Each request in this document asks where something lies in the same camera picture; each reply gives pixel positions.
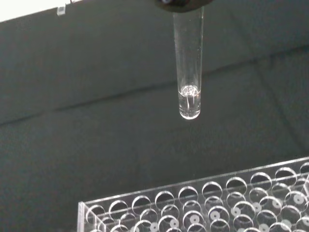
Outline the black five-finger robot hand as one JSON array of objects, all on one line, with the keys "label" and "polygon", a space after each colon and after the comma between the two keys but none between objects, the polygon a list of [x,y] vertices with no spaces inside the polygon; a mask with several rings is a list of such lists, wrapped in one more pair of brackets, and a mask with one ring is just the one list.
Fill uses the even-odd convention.
[{"label": "black five-finger robot hand", "polygon": [[200,9],[213,2],[213,0],[153,0],[160,9],[173,13],[186,13]]}]

